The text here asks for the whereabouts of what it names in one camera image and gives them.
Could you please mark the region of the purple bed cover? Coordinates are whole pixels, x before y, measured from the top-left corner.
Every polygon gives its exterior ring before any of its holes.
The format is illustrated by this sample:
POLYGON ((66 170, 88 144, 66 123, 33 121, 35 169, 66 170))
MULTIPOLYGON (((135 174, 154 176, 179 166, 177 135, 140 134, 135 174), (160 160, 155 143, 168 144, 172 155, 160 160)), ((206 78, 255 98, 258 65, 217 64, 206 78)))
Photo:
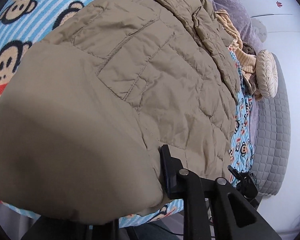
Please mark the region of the purple bed cover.
POLYGON ((244 5, 239 0, 212 0, 214 10, 224 9, 228 12, 230 20, 239 31, 243 42, 251 45, 257 54, 263 49, 262 43, 253 31, 251 19, 244 5))

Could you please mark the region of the brown fleece garment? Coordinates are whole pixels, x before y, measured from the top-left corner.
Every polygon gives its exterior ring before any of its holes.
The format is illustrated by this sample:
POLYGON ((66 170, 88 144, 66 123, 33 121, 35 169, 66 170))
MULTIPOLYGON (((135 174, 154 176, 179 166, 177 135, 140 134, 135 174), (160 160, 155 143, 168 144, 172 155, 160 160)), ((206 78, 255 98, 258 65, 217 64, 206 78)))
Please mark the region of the brown fleece garment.
POLYGON ((246 42, 243 42, 243 48, 242 48, 242 50, 246 54, 255 55, 256 56, 256 51, 254 50, 254 48, 251 45, 249 45, 248 43, 246 43, 246 42))

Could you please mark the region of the blue striped monkey blanket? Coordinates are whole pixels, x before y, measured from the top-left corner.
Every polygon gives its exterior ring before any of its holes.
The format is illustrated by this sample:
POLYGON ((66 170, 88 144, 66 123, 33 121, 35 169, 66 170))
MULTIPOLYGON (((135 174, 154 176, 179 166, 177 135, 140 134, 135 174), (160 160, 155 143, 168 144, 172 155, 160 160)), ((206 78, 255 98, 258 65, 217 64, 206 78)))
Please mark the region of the blue striped monkey blanket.
MULTIPOLYGON (((0 96, 17 71, 21 57, 35 42, 63 24, 93 0, 8 0, 0 10, 0 96)), ((254 158, 250 140, 250 111, 253 97, 244 92, 241 66, 235 53, 230 55, 238 68, 242 91, 238 93, 236 129, 232 137, 230 161, 239 172, 251 170, 254 158)), ((159 220, 183 209, 182 200, 174 200, 161 210, 146 216, 128 215, 119 220, 121 228, 159 220)))

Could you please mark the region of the white wardrobe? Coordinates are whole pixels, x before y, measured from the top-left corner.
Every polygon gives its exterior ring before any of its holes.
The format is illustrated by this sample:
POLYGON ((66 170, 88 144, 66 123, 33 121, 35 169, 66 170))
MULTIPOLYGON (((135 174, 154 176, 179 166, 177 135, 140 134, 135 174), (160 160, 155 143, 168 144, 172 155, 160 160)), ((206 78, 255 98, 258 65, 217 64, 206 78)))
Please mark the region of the white wardrobe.
POLYGON ((300 5, 296 0, 240 0, 252 20, 267 29, 266 48, 287 42, 300 46, 300 5))

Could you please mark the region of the round white pleated cushion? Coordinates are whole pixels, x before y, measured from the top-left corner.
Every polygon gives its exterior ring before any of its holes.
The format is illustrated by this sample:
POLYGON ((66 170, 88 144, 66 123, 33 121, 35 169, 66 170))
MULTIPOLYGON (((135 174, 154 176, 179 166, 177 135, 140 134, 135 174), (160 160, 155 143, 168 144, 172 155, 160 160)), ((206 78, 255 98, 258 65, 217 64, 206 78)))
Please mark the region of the round white pleated cushion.
POLYGON ((256 81, 258 91, 267 99, 274 98, 278 88, 278 74, 273 54, 264 49, 256 56, 256 81))

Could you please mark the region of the cream striped fleece garment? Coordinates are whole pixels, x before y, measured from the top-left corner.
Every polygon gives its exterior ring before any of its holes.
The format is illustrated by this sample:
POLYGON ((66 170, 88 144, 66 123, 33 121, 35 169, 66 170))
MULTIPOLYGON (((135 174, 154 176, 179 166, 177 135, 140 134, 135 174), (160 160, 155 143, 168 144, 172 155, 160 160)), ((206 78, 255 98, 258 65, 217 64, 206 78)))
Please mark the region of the cream striped fleece garment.
POLYGON ((224 9, 220 9, 215 11, 215 14, 218 22, 233 38, 233 41, 231 42, 229 47, 234 51, 239 61, 246 93, 249 95, 253 95, 257 101, 260 101, 262 99, 262 95, 258 91, 258 85, 256 81, 256 55, 247 54, 243 50, 243 41, 241 39, 241 35, 230 20, 228 12, 224 9))

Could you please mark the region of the beige puffer jacket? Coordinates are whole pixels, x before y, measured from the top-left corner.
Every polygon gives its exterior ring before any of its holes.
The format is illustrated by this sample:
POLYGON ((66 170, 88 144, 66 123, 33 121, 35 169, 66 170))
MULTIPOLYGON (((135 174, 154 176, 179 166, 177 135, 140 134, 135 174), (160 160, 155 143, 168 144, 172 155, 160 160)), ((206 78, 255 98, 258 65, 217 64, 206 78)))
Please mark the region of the beige puffer jacket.
POLYGON ((104 224, 159 210, 159 149, 229 178, 240 79, 210 0, 94 0, 0 97, 0 201, 104 224))

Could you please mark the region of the grey quilted mattress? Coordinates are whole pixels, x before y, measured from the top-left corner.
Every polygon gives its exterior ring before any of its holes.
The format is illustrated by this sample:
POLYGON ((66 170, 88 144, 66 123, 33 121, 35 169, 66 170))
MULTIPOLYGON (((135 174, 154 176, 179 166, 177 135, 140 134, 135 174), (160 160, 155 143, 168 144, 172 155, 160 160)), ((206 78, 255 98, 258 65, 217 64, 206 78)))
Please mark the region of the grey quilted mattress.
POLYGON ((274 196, 281 189, 290 151, 290 110, 285 78, 277 56, 274 56, 278 89, 275 98, 257 102, 258 122, 254 140, 251 171, 257 178, 259 194, 274 196))

